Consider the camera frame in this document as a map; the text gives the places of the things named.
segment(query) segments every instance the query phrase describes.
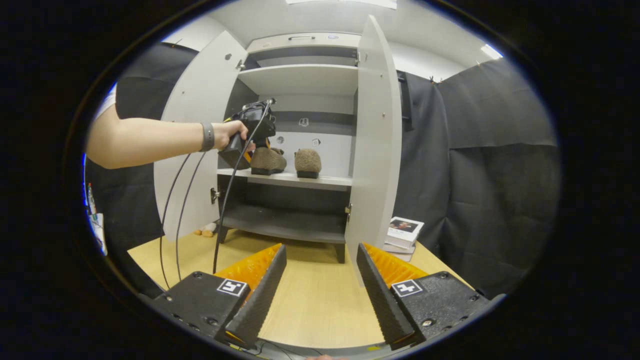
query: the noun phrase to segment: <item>white shelf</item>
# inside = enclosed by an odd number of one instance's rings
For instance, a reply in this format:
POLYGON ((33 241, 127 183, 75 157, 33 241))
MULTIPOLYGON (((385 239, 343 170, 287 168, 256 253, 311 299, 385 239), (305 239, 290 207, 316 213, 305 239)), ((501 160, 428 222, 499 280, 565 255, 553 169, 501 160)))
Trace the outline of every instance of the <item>white shelf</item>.
POLYGON ((255 39, 249 44, 249 46, 246 48, 246 51, 247 53, 253 54, 259 53, 261 51, 299 46, 358 47, 359 43, 359 34, 292 33, 255 39))
MULTIPOLYGON (((232 168, 219 168, 218 175, 231 175, 233 173, 232 168)), ((252 181, 254 183, 273 184, 282 186, 302 186, 312 188, 335 188, 351 186, 350 177, 335 177, 335 176, 318 176, 317 179, 306 179, 298 177, 296 174, 290 172, 281 172, 279 174, 255 175, 251 173, 251 169, 238 170, 236 176, 249 177, 258 181, 252 181)))
POLYGON ((241 71, 238 78, 256 94, 353 96, 358 68, 345 65, 281 65, 241 71))

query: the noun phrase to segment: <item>cabinet shelf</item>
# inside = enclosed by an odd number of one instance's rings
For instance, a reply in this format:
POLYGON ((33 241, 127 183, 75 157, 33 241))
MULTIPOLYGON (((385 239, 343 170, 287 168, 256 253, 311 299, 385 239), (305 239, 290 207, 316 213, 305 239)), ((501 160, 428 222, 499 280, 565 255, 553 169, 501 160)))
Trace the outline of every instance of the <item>cabinet shelf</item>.
MULTIPOLYGON (((233 173, 232 168, 219 168, 218 175, 228 175, 231 176, 233 173)), ((241 177, 249 177, 253 179, 260 179, 258 181, 262 184, 273 184, 273 185, 292 185, 291 183, 298 183, 301 186, 310 186, 316 187, 314 185, 324 185, 322 188, 331 188, 336 187, 339 188, 341 186, 351 186, 352 180, 350 177, 335 177, 335 176, 318 176, 317 179, 306 179, 303 177, 298 177, 296 174, 290 172, 281 172, 279 174, 271 174, 269 176, 266 175, 255 175, 251 173, 251 169, 238 170, 236 171, 236 176, 241 177)))
POLYGON ((340 244, 345 242, 346 215, 233 204, 225 210, 224 227, 293 240, 340 244))
POLYGON ((256 94, 355 94, 358 68, 345 65, 278 65, 241 71, 238 78, 256 94))

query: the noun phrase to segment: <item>stack of books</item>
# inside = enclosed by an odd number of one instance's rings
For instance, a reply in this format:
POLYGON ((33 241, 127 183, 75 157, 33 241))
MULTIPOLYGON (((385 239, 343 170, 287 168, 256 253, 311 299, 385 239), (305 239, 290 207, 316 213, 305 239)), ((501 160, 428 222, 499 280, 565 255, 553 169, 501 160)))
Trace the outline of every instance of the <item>stack of books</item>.
POLYGON ((423 225, 424 222, 394 217, 389 224, 382 250, 400 260, 410 261, 415 252, 415 239, 423 225))

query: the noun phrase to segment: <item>cabinet leg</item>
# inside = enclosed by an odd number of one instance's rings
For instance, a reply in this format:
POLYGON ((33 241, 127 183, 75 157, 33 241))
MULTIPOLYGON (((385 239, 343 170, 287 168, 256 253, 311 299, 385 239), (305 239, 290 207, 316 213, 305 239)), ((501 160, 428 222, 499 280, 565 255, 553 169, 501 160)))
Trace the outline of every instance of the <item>cabinet leg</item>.
POLYGON ((228 230, 229 230, 228 227, 225 227, 225 226, 220 227, 220 225, 216 225, 216 233, 220 233, 220 236, 221 236, 220 243, 221 244, 225 243, 225 239, 227 238, 227 231, 228 230))
POLYGON ((335 254, 338 257, 338 263, 344 264, 344 249, 347 244, 333 244, 335 247, 335 254))

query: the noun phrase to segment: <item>book cover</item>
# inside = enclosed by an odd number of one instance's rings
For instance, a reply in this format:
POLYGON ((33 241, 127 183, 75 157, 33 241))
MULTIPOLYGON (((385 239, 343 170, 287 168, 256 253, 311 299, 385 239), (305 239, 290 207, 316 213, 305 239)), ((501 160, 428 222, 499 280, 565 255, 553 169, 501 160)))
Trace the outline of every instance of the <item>book cover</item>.
POLYGON ((418 237, 424 222, 409 220, 407 218, 393 217, 389 224, 387 235, 402 239, 413 244, 418 237))
POLYGON ((395 246, 385 242, 382 246, 382 250, 386 252, 395 252, 397 254, 413 254, 415 252, 415 244, 413 244, 409 249, 406 249, 404 247, 395 246))

